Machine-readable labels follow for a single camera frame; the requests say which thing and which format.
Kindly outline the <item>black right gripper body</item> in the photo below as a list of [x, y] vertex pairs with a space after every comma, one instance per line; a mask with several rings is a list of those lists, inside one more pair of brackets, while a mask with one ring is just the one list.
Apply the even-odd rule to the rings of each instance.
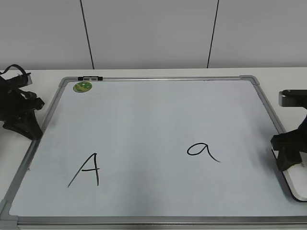
[[274, 135], [271, 139], [274, 150], [281, 147], [292, 147], [300, 152], [307, 152], [307, 118], [299, 125], [299, 127], [290, 132]]

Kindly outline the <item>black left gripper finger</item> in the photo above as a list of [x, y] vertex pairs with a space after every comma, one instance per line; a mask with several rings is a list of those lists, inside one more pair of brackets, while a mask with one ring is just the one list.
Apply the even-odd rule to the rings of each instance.
[[4, 129], [19, 133], [30, 140], [38, 140], [43, 136], [43, 132], [37, 122], [35, 112], [29, 111], [10, 117], [4, 121]]

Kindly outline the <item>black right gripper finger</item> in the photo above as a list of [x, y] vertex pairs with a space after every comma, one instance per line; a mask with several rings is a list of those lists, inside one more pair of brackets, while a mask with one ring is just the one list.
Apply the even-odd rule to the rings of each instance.
[[279, 171], [286, 171], [290, 167], [300, 164], [302, 158], [300, 151], [291, 147], [282, 147], [278, 150], [277, 167]]

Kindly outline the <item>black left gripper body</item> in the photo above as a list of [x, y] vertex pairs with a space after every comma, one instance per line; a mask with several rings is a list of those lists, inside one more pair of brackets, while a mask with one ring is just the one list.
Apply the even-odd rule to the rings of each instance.
[[9, 82], [0, 79], [0, 120], [6, 121], [10, 117], [24, 112], [40, 110], [45, 103], [34, 92], [26, 92]]

